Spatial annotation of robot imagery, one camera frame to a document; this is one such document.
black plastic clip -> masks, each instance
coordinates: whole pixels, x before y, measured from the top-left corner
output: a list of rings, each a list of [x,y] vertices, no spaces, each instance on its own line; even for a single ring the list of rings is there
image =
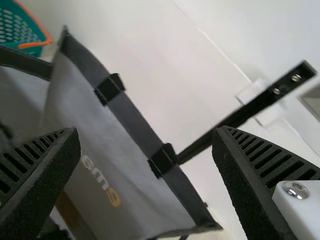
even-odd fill
[[[114,97],[121,92],[124,92],[123,85],[118,73],[113,73],[108,76],[100,85],[94,90],[95,95],[99,98],[102,105],[107,105]]]
[[[176,165],[177,155],[172,145],[166,143],[148,160],[148,163],[159,179]]]

white wall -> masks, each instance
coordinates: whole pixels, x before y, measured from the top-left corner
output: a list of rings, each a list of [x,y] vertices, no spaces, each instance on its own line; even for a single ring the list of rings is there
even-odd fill
[[[285,39],[267,36],[268,40],[262,39],[267,45],[260,45],[257,32],[263,30],[252,30],[251,19],[246,17],[249,14],[260,18],[261,14],[253,7],[258,3],[253,1],[245,6],[231,0],[184,0],[183,7],[193,22],[170,0],[21,2],[53,38],[57,39],[62,25],[67,24],[70,32],[111,72],[120,73],[132,101],[161,139],[172,143],[177,152],[239,107],[234,95],[249,84],[193,22],[198,20],[196,24],[250,77],[259,75],[254,74],[256,70],[274,79],[301,60],[295,52],[281,53],[281,59],[286,61],[279,64],[280,57],[274,57],[270,49],[279,46],[290,52],[291,44],[284,44]],[[263,14],[267,26],[272,16],[283,18],[280,9],[276,13],[272,9],[270,3],[266,6],[269,12]],[[276,28],[280,34],[279,27],[285,25],[281,22],[269,28]],[[250,54],[247,45],[252,49]],[[261,128],[251,120],[243,129],[302,157],[315,159],[314,153],[284,120],[270,129]],[[246,239],[210,149],[184,164],[182,169],[230,236],[235,240]]]
[[[174,1],[248,76],[275,80],[302,59],[320,68],[317,0]]]

gray fabric bag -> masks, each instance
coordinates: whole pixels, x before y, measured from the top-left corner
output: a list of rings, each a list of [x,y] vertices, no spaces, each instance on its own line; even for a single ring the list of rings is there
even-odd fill
[[[14,68],[39,76],[35,68]],[[176,164],[172,146],[163,144],[125,94],[118,74],[109,74],[67,32],[48,69],[42,73],[50,86],[41,131],[77,128],[81,160],[65,192],[97,239],[221,229]]]

black fabric trim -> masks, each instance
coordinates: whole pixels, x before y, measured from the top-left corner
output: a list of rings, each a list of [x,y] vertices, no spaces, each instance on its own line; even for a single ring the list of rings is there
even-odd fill
[[[94,89],[110,75],[101,62],[70,34],[64,38],[61,52],[76,65]]]
[[[163,175],[162,178],[180,200],[197,226],[204,226],[212,230],[222,229],[208,212],[194,186],[178,165]]]
[[[148,159],[161,149],[162,141],[124,92],[112,99],[108,107]]]
[[[154,175],[159,179],[177,163],[177,155],[170,143],[166,143],[149,160]]]
[[[11,48],[0,46],[0,66],[10,67],[49,81],[54,64]]]
[[[111,74],[95,90],[95,95],[99,98],[103,106],[107,105],[114,97],[124,92],[123,85],[118,73]]]
[[[208,231],[219,231],[219,230],[223,230],[223,228],[218,223],[215,223],[215,226],[204,225],[204,226],[195,226],[188,229],[177,229],[177,230],[167,231],[162,234],[159,234],[158,236],[150,238],[148,240],[157,240],[162,238],[171,238],[171,237],[179,237],[179,236],[188,237],[188,235],[192,235],[192,234],[200,234]]]

black strap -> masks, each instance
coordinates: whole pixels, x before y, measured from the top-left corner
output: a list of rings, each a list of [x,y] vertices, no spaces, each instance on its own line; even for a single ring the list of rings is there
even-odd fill
[[[54,64],[11,48],[0,46],[0,66],[10,67],[49,81]]]

